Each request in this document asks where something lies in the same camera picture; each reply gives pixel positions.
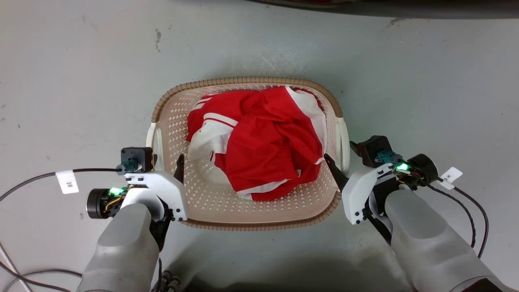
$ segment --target basket rim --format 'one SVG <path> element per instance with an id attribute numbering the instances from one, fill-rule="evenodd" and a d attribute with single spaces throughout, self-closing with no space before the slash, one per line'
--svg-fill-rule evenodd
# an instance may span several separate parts
<path id="1" fill-rule="evenodd" d="M 184 83 L 178 85 L 176 87 L 171 88 L 167 93 L 165 93 L 160 100 L 157 102 L 155 109 L 152 114 L 152 123 L 158 123 L 160 121 L 160 115 L 164 106 L 168 101 L 177 95 L 180 92 L 204 88 L 210 86 L 220 86 L 220 85 L 237 85 L 237 84 L 271 84 L 271 85 L 288 85 L 288 86 L 302 86 L 308 87 L 315 91 L 320 92 L 323 96 L 328 100 L 330 105 L 333 108 L 334 114 L 337 118 L 343 117 L 343 112 L 340 108 L 339 102 L 333 96 L 333 94 L 322 86 L 319 83 L 300 78 L 287 78 L 287 77 L 262 77 L 262 76 L 254 76 L 254 77 L 229 77 L 229 78 L 215 78 L 215 79 L 207 79 L 202 81 L 195 81 Z M 221 231 L 269 231 L 269 230 L 282 230 L 282 229 L 291 229 L 291 228 L 299 228 L 317 224 L 328 216 L 332 214 L 332 212 L 339 206 L 339 202 L 341 199 L 341 193 L 336 191 L 334 197 L 330 201 L 328 207 L 326 207 L 319 214 L 302 220 L 292 220 L 292 221 L 283 221 L 283 222 L 272 222 L 272 223 L 219 223 L 219 222 L 207 222 L 207 221 L 198 221 L 187 218 L 187 220 L 183 221 L 182 224 L 199 228 L 199 229 L 208 229 L 208 230 L 221 230 Z"/>

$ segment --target green led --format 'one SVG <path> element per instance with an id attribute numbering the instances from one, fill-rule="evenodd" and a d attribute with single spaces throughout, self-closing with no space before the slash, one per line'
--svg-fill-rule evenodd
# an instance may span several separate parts
<path id="1" fill-rule="evenodd" d="M 397 166 L 397 169 L 399 169 L 399 170 L 408 170 L 409 169 L 409 165 L 407 165 L 405 163 L 402 163 L 401 165 Z"/>
<path id="2" fill-rule="evenodd" d="M 124 191 L 125 191 L 124 189 L 113 187 L 113 188 L 111 188 L 108 192 L 109 192 L 111 195 L 119 196 L 119 195 L 121 195 L 122 193 L 124 193 Z"/>

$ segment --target beige plastic basket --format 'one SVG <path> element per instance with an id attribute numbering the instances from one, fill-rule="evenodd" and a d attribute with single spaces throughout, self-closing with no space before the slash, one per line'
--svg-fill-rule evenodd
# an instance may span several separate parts
<path id="1" fill-rule="evenodd" d="M 347 173 L 348 132 L 335 97 L 315 82 L 281 77 L 219 78 L 172 88 L 155 107 L 146 141 L 146 146 L 153 147 L 158 154 L 156 169 L 173 174 L 176 159 L 187 153 L 187 116 L 203 96 L 286 85 L 308 90 L 319 99 L 326 115 L 326 152 Z M 340 201 L 340 192 L 326 162 L 321 164 L 316 181 L 299 185 L 288 196 L 275 201 L 240 199 L 225 175 L 209 160 L 186 160 L 184 184 L 189 210 L 188 220 L 183 223 L 202 229 L 260 231 L 304 227 L 324 220 Z"/>

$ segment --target gray floor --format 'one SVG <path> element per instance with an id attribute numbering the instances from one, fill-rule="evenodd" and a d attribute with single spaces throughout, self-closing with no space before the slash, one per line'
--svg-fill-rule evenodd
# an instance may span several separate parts
<path id="1" fill-rule="evenodd" d="M 483 261 L 519 289 L 518 48 L 519 20 L 392 20 L 241 1 L 4 0 L 0 189 L 49 171 L 114 167 L 122 147 L 144 144 L 155 103 L 180 83 L 303 77 L 340 100 L 351 139 L 386 135 L 405 157 L 425 153 L 440 171 L 461 169 L 456 185 L 490 218 Z M 0 240 L 21 272 L 82 271 L 88 263 L 107 221 L 85 218 L 86 195 L 124 182 L 77 178 L 77 194 L 61 194 L 50 178 L 0 204 Z M 418 194 L 470 239 L 460 207 Z M 482 218 L 470 209 L 479 243 Z M 215 289 L 409 291 L 382 238 L 368 224 L 351 226 L 340 210 L 319 225 L 279 232 L 175 225 L 161 256 L 185 282 Z M 7 279 L 2 272 L 0 283 Z"/>

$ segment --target red garment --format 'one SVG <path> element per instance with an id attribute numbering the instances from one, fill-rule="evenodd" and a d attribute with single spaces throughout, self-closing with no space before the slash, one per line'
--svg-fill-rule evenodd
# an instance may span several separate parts
<path id="1" fill-rule="evenodd" d="M 209 158 L 240 197 L 287 195 L 319 174 L 326 122 L 315 97 L 289 87 L 207 96 L 188 117 L 188 158 Z"/>

